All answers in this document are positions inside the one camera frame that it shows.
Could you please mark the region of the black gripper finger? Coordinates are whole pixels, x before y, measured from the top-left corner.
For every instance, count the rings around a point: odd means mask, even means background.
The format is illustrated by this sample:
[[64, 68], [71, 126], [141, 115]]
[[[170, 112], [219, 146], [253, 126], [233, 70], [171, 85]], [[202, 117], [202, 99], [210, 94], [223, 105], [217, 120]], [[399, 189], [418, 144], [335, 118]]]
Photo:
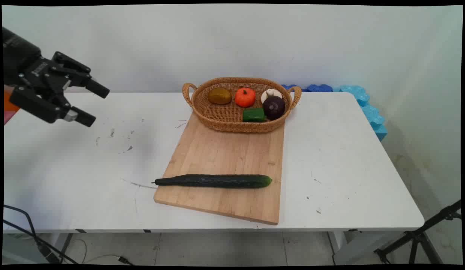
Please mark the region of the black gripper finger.
[[77, 60], [59, 51], [54, 53], [51, 60], [52, 64], [49, 68], [51, 74], [70, 80], [70, 87], [83, 87], [103, 99], [109, 94], [110, 90], [90, 75], [90, 68]]
[[46, 94], [44, 99], [40, 94], [34, 94], [32, 89], [15, 87], [9, 101], [47, 123], [55, 123], [62, 119], [66, 122], [75, 121], [91, 127], [96, 121], [94, 115], [72, 106], [61, 93]]

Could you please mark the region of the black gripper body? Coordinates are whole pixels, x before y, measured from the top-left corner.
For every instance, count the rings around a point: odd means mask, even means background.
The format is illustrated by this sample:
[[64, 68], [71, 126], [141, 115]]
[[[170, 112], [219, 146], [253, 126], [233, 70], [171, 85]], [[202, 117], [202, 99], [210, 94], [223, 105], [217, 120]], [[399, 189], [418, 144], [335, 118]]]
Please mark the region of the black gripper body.
[[45, 58], [38, 46], [3, 28], [3, 83], [10, 99], [64, 99], [65, 67], [63, 53]]

